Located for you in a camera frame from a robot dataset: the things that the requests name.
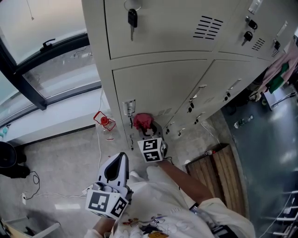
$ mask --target glass window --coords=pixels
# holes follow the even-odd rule
[[[0,37],[18,63],[42,43],[86,32],[81,0],[0,1]]]
[[[32,105],[0,71],[0,121]]]
[[[90,46],[57,56],[23,76],[44,98],[100,81]]]

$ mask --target wooden board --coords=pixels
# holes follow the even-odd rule
[[[206,165],[207,165],[207,168],[208,168],[208,171],[209,171],[211,182],[213,184],[213,190],[214,190],[214,194],[215,194],[214,197],[220,198],[221,200],[223,200],[222,193],[220,192],[219,184],[217,182],[215,171],[212,167],[212,163],[211,163],[210,158],[206,159]]]
[[[212,195],[226,206],[245,216],[240,178],[230,145],[212,156],[206,156],[186,166],[189,175],[206,185]]]
[[[206,185],[209,188],[210,192],[212,193],[212,196],[215,197],[214,188],[213,188],[213,184],[212,184],[210,174],[209,174],[209,171],[208,171],[208,168],[207,168],[206,160],[210,160],[210,159],[209,158],[201,159],[201,160],[199,160],[199,162],[200,162],[200,166],[201,166],[201,169],[202,169],[203,176],[204,176],[205,181],[206,181]]]
[[[218,175],[219,175],[219,178],[220,178],[220,182],[221,182],[222,187],[223,187],[223,193],[224,193],[227,208],[233,210],[227,179],[225,177],[222,162],[220,160],[220,153],[217,152],[217,153],[213,154],[213,158],[214,158],[214,162],[216,164],[216,168],[217,168],[217,172],[218,172]]]
[[[225,157],[225,162],[228,165],[228,169],[230,171],[230,175],[232,178],[234,178],[232,179],[232,183],[233,183],[234,193],[236,196],[237,212],[245,216],[245,206],[244,206],[242,186],[240,183],[238,169],[237,169],[230,145],[223,149],[223,153]]]

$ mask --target red object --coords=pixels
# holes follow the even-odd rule
[[[95,116],[93,117],[94,121],[97,121],[98,124],[102,125],[104,128],[106,128],[109,132],[115,127],[116,122],[110,118],[107,118],[105,114],[103,114],[101,111],[99,111]]]
[[[102,117],[100,124],[102,124],[103,126],[107,125],[108,124],[108,118],[107,117]]]
[[[150,124],[153,122],[153,117],[147,113],[140,113],[134,117],[134,127],[138,130],[143,127],[145,130],[151,129]]]

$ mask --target floor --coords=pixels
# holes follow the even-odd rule
[[[276,99],[293,92],[289,87],[276,92]],[[287,99],[272,112],[262,102],[249,102],[238,107],[230,116],[222,109],[245,174],[250,220],[257,237],[271,221],[264,217],[276,217],[288,199],[283,191],[294,190],[293,173],[298,169],[298,105],[297,99]],[[234,123],[254,116],[243,127],[236,129]]]
[[[219,138],[211,119],[203,123]],[[192,160],[218,143],[203,127],[197,126],[185,131],[178,140],[166,138],[169,144],[168,156],[172,156],[176,166],[184,169],[187,160]],[[25,147],[27,165],[36,171],[40,177],[38,194],[59,193],[67,196],[79,196],[82,190],[91,185],[98,173],[100,151],[101,164],[119,151],[124,151],[129,157],[129,170],[137,171],[144,178],[146,167],[139,150],[126,150],[117,140],[106,141],[96,128],[45,140]],[[26,191],[33,193],[38,186],[33,183],[33,174],[26,179],[10,179],[0,175],[0,215],[4,220],[23,216],[37,218],[35,227],[40,229],[50,226],[56,221],[61,228],[48,237],[83,237],[88,228],[98,221],[98,216],[85,210],[84,198],[65,198],[58,196],[34,196],[24,205],[20,195]]]

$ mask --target power outlet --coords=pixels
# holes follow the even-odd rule
[[[91,184],[89,187],[85,188],[85,189],[82,191],[83,195],[86,195],[86,194],[88,193],[88,190],[89,190],[89,189],[92,189],[92,188],[93,188],[93,184]]]
[[[24,205],[26,205],[26,195],[25,193],[22,193],[22,202]]]

